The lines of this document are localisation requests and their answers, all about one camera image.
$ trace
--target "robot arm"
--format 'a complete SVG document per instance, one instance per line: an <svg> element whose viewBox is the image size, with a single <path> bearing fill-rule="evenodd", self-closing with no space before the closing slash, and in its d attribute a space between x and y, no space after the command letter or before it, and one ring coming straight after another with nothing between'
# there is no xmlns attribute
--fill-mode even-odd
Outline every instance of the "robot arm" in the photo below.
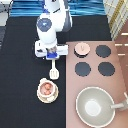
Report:
<svg viewBox="0 0 128 128"><path fill-rule="evenodd" d="M53 53L54 57L57 57L57 50L59 50L59 46L57 47L57 38L56 32L67 32L72 27L72 17L69 13L68 2L66 0L45 0L46 9L49 13L42 13L37 19L37 32L39 36L38 46L35 46L35 54L37 57L41 57L41 55L37 55L37 49L42 49L42 51L47 50L48 53ZM66 47L62 46L60 49L63 51L64 55L67 55Z"/></svg>

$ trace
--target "white bowl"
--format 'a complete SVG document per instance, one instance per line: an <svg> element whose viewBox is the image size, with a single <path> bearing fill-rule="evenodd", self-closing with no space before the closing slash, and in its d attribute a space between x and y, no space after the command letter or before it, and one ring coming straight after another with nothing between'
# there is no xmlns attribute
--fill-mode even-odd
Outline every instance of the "white bowl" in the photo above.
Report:
<svg viewBox="0 0 128 128"><path fill-rule="evenodd" d="M80 119L91 127L105 127L115 116L112 97L99 87L83 89L76 99L76 111Z"/></svg>

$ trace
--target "black mat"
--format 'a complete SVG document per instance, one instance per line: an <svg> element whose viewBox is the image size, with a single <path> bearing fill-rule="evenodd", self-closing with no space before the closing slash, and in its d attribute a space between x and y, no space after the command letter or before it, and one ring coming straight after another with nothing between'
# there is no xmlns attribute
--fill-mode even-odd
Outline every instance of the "black mat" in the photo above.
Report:
<svg viewBox="0 0 128 128"><path fill-rule="evenodd" d="M114 66L109 62L100 63L98 70L103 76L112 76L115 73Z"/></svg>
<svg viewBox="0 0 128 128"><path fill-rule="evenodd" d="M75 65L75 72L79 76L88 76L91 71L91 68L86 62L79 62Z"/></svg>
<svg viewBox="0 0 128 128"><path fill-rule="evenodd" d="M36 19L37 17L13 17L7 21L0 51L0 128L66 128L65 56L56 61L56 67L60 72L60 78L55 81L59 88L57 100L52 104L44 104L36 96L39 80L43 77L49 79L51 69L51 61L36 58L32 54L32 46L37 36ZM100 28L101 24L107 23L106 16L75 17L71 31L57 33L58 43L81 40L81 33L75 33L84 22L84 26L87 27L81 28L82 40L102 40L101 37L104 36L104 40L111 40L109 31L103 34L104 25L97 30L94 28L94 31L89 29L88 23L92 19L93 27L99 24Z"/></svg>
<svg viewBox="0 0 128 128"><path fill-rule="evenodd" d="M111 49L106 45L99 45L96 48L96 54L102 58L106 58L111 54Z"/></svg>

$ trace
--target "blue floor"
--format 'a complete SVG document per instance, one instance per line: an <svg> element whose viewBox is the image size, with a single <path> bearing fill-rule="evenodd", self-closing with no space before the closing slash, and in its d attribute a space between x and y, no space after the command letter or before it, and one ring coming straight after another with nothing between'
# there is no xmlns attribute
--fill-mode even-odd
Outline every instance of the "blue floor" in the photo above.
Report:
<svg viewBox="0 0 128 128"><path fill-rule="evenodd" d="M14 0L10 16L39 16L43 12L42 1ZM72 16L106 15L103 0L72 0L68 3Z"/></svg>

